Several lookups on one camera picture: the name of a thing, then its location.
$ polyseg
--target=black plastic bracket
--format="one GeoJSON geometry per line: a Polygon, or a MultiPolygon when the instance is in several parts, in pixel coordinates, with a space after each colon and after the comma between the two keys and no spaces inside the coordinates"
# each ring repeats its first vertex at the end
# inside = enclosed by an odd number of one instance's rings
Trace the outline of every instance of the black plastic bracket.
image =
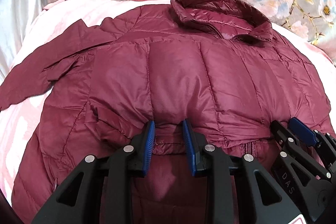
{"type": "Polygon", "coordinates": [[[205,223],[234,224],[234,181],[240,224],[288,224],[297,219],[304,224],[293,201],[252,155],[227,155],[194,132],[188,119],[183,121],[183,134],[192,174],[208,177],[205,223]]]}
{"type": "Polygon", "coordinates": [[[333,210],[326,209],[336,194],[336,141],[330,134],[312,131],[297,118],[290,119],[288,125],[290,130],[278,121],[273,121],[270,126],[282,148],[272,166],[274,177],[307,223],[335,223],[331,217],[333,210]],[[299,139],[316,150],[326,168],[299,146],[299,139]]]}
{"type": "Polygon", "coordinates": [[[105,177],[105,223],[131,224],[130,177],[144,177],[152,155],[155,125],[148,122],[142,134],[110,157],[86,156],[56,188],[32,224],[99,224],[105,177]]]}
{"type": "Polygon", "coordinates": [[[7,202],[1,189],[0,189],[0,219],[1,223],[24,224],[7,202]]]}

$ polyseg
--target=shiny nylon fabric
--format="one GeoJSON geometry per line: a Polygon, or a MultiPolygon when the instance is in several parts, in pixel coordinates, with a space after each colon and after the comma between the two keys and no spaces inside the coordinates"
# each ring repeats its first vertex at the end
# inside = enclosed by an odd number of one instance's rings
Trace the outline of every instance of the shiny nylon fabric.
{"type": "Polygon", "coordinates": [[[54,85],[14,182],[25,223],[86,155],[110,155],[149,119],[157,137],[147,177],[132,181],[135,223],[204,223],[206,179],[190,175],[186,117],[209,143],[266,168],[278,154],[272,120],[333,132],[315,67],[259,11],[240,0],[171,4],[89,28],[79,20],[0,86],[1,110],[54,85]]]}

